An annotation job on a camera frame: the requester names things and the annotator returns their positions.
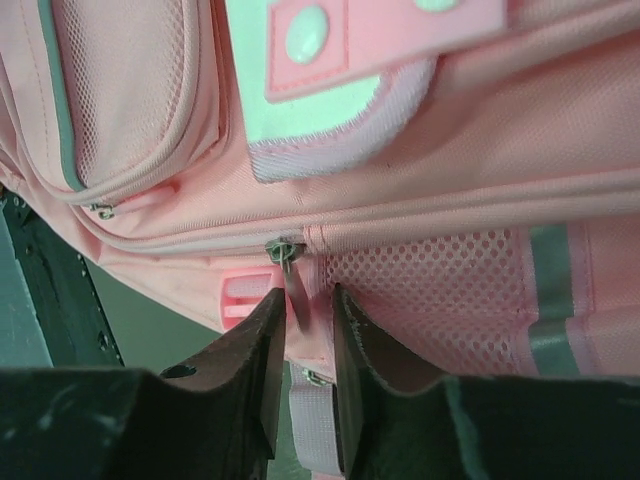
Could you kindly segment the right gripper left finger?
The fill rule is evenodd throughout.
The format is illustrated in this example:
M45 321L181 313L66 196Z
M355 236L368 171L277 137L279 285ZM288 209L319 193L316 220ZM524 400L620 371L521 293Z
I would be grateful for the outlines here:
M5 479L263 479L275 456L286 298L209 346L139 368L1 373Z

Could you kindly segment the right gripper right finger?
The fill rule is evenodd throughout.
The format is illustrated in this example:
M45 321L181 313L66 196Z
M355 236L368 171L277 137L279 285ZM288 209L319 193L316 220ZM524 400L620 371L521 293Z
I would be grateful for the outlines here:
M631 377L458 376L333 292L339 460L349 479L635 479Z

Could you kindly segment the pink student backpack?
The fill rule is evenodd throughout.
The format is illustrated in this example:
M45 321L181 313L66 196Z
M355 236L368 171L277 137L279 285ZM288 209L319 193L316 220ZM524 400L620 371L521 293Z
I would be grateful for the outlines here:
M336 287L452 375L639 382L635 1L5 1L1 184L220 337L282 289L315 479Z

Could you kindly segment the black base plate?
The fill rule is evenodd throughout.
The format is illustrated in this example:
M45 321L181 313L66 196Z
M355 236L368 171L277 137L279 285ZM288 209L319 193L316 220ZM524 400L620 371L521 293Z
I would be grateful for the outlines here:
M83 255L7 190L1 193L1 214L53 365L122 366Z

